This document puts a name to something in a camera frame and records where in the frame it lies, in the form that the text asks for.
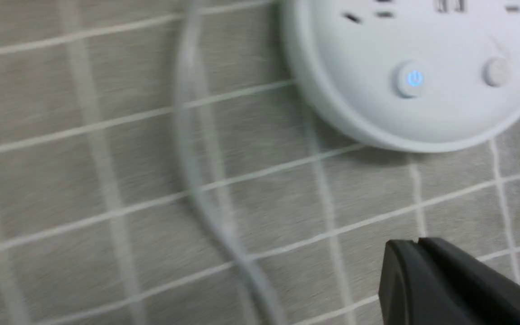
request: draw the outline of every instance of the gray fabric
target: gray fabric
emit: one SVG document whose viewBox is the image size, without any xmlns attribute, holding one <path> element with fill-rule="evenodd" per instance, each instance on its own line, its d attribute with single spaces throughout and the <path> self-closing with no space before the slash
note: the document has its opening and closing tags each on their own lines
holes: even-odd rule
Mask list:
<svg viewBox="0 0 520 325">
<path fill-rule="evenodd" d="M 180 3 L 0 0 L 0 325 L 262 323 L 179 183 Z M 291 323 L 381 324 L 390 238 L 520 281 L 520 122 L 456 153 L 363 148 L 299 99 L 274 1 L 210 7 L 194 143 Z"/>
</svg>

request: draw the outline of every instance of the power button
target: power button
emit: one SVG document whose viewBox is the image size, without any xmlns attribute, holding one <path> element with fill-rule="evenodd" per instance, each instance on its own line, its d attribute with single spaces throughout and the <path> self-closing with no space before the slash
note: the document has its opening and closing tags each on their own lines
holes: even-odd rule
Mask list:
<svg viewBox="0 0 520 325">
<path fill-rule="evenodd" d="M 415 61 L 402 64 L 396 71 L 395 84 L 402 97 L 419 97 L 423 93 L 426 83 L 426 71 Z"/>
</svg>

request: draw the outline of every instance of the round power strip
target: round power strip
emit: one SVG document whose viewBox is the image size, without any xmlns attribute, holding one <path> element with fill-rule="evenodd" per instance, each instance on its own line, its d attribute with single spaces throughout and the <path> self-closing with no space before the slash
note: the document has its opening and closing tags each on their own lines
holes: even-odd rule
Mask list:
<svg viewBox="0 0 520 325">
<path fill-rule="evenodd" d="M 283 35 L 303 96 L 364 144 L 449 152 L 520 118 L 520 1 L 284 0 Z"/>
</svg>

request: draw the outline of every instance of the white cable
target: white cable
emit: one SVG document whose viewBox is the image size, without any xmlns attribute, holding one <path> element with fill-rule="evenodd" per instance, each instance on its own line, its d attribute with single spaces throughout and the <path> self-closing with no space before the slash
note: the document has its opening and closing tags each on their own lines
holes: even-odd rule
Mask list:
<svg viewBox="0 0 520 325">
<path fill-rule="evenodd" d="M 191 0 L 189 2 L 177 54 L 174 108 L 180 172 L 197 214 L 208 227 L 211 235 L 225 250 L 225 253 L 237 265 L 240 276 L 252 293 L 258 307 L 268 319 L 268 323 L 270 325 L 286 325 L 284 312 L 268 278 L 258 265 L 247 257 L 247 252 L 238 239 L 222 227 L 219 208 L 211 201 L 209 195 L 202 190 L 204 181 L 200 173 L 198 158 L 191 146 L 192 119 L 186 103 L 190 98 L 190 80 L 192 80 L 196 66 L 196 50 L 198 49 L 201 25 L 200 9 L 203 2 L 204 0 Z"/>
</svg>

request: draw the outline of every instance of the button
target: button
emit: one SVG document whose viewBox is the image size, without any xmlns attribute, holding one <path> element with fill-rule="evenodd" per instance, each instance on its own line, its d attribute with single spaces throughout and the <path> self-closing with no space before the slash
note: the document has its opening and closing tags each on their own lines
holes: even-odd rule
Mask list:
<svg viewBox="0 0 520 325">
<path fill-rule="evenodd" d="M 409 61 L 398 68 L 396 88 L 402 97 L 419 97 L 423 93 L 426 83 L 425 69 L 419 63 Z"/>
<path fill-rule="evenodd" d="M 492 58 L 485 65 L 484 78 L 491 87 L 504 86 L 511 80 L 511 66 L 504 58 Z"/>
</svg>

